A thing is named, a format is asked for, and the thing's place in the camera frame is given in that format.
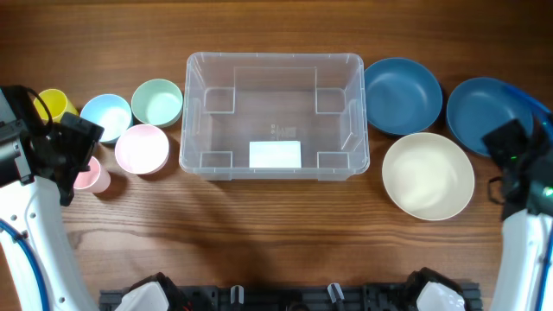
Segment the dark blue plate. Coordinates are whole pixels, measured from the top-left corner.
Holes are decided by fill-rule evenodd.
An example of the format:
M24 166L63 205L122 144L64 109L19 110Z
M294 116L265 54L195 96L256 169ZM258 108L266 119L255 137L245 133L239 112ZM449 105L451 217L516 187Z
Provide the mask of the dark blue plate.
M406 136L428 129L440 116L442 88L422 64L388 58L364 72L367 120L388 135Z
M534 119L521 98L506 90L508 83L489 77L468 79L448 97L446 119L451 134L473 153L489 157L483 136L517 119L527 136Z

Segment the light pink bowl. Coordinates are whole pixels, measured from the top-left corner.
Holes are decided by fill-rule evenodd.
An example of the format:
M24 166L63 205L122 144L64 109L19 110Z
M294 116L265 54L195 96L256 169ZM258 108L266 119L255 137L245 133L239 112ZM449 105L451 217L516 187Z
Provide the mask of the light pink bowl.
M114 154L118 165L134 175L151 175L161 170L169 158L168 136L150 124L130 127L118 139Z

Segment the light green bowl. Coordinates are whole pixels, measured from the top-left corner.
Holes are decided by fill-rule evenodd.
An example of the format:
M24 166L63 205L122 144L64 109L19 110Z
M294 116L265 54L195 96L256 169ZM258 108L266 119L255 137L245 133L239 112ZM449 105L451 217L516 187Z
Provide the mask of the light green bowl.
M134 91L130 108L134 117L143 124L169 127L181 116L183 94L167 79L151 79Z

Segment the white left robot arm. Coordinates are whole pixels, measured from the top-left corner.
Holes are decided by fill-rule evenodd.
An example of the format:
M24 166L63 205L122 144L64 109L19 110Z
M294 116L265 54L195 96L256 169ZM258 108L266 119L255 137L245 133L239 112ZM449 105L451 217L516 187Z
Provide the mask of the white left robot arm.
M95 310L61 209L103 128L71 113L42 119L26 86L1 89L1 246L24 310Z

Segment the right arm base joint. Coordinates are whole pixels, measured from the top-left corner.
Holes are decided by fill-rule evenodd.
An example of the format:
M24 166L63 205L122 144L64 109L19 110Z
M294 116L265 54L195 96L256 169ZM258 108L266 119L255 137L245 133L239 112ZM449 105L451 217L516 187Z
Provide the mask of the right arm base joint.
M467 311L461 286L427 267L412 272L399 294L404 310Z

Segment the left arm base joint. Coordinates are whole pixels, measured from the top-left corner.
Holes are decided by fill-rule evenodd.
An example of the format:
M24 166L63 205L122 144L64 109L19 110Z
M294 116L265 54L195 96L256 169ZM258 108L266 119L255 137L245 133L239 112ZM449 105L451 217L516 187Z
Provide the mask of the left arm base joint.
M193 311L191 300L162 272L133 284L116 311Z

